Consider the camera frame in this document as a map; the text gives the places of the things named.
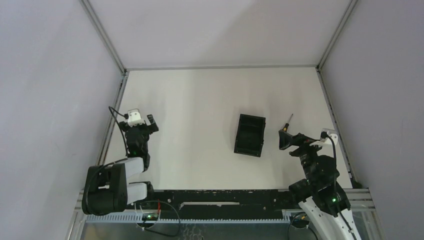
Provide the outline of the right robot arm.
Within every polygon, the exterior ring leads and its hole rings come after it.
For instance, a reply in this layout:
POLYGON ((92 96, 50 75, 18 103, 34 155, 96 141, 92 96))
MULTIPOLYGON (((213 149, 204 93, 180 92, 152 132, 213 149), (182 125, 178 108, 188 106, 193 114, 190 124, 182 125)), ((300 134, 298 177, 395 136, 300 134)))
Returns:
POLYGON ((303 210, 322 239, 361 239, 347 193, 337 181, 338 134, 323 129, 314 139, 302 133, 290 134, 286 126, 278 134, 280 150, 296 147, 289 155, 299 158, 305 174, 289 186, 289 203, 303 210))

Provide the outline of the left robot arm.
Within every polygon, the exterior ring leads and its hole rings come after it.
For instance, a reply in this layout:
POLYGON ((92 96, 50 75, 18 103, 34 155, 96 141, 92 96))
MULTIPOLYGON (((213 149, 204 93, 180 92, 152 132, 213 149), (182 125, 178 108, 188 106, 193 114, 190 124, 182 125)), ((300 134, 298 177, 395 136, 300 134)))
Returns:
POLYGON ((147 120, 149 124, 138 113, 130 113, 127 121, 118 124, 125 158, 88 168, 81 202, 86 215, 122 212, 136 201, 145 209, 155 205, 157 196, 149 190, 149 182, 129 182, 129 178, 146 172, 150 166, 148 142, 159 127, 153 115, 147 115, 147 120))

